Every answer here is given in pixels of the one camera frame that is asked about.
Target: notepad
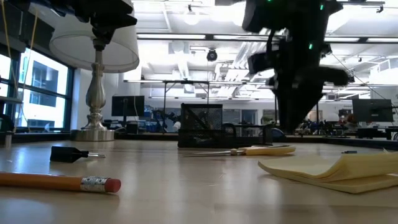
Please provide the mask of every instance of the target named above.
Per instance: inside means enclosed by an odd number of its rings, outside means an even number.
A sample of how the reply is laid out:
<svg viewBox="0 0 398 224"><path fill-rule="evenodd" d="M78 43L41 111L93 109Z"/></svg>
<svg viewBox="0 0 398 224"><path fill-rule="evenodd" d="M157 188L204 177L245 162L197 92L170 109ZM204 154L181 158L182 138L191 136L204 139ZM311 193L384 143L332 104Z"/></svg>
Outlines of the notepad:
<svg viewBox="0 0 398 224"><path fill-rule="evenodd" d="M295 156L259 161L259 167L279 177L354 194L398 185L398 153L343 154L336 162Z"/></svg>

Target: pink eraser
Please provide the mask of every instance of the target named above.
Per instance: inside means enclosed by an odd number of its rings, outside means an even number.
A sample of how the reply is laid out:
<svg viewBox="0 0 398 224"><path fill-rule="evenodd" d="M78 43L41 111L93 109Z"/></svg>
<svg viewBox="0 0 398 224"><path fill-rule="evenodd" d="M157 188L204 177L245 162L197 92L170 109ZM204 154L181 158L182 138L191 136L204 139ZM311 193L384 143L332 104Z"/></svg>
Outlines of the pink eraser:
<svg viewBox="0 0 398 224"><path fill-rule="evenodd" d="M111 192L111 193L116 193L120 190L121 186L122 186L122 182L119 179L109 178L105 182L105 191Z"/></svg>

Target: workbench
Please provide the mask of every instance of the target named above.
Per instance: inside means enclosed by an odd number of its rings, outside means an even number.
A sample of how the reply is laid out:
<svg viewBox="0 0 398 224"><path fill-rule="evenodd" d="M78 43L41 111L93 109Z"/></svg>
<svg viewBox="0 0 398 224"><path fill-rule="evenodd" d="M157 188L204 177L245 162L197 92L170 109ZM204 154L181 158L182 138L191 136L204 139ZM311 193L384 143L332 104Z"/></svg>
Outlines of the workbench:
<svg viewBox="0 0 398 224"><path fill-rule="evenodd" d="M337 159L378 149L293 144L296 155ZM107 155L49 161L51 146ZM351 195L265 173L259 158L180 157L174 141L37 142L0 149L0 170L101 175L122 180L116 195L0 187L0 223L250 224L397 223L398 187Z"/></svg>

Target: lamp base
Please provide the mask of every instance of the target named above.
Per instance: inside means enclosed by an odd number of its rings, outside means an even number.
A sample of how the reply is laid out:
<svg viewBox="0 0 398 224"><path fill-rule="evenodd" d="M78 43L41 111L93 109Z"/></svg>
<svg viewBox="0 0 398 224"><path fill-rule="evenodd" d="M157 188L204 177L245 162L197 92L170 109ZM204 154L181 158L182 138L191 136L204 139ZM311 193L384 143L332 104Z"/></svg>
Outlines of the lamp base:
<svg viewBox="0 0 398 224"><path fill-rule="evenodd" d="M71 130L72 141L114 141L113 130Z"/></svg>

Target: monitor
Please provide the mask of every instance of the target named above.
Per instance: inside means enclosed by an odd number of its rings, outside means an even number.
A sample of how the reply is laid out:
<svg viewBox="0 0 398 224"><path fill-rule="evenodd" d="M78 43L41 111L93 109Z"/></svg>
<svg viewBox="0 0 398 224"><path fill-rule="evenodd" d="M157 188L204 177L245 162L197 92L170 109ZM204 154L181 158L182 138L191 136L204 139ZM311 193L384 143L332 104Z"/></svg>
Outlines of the monitor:
<svg viewBox="0 0 398 224"><path fill-rule="evenodd" d="M112 96L112 116L144 116L144 101L144 96Z"/></svg>
<svg viewBox="0 0 398 224"><path fill-rule="evenodd" d="M358 122L394 122L391 100L353 99L353 111Z"/></svg>

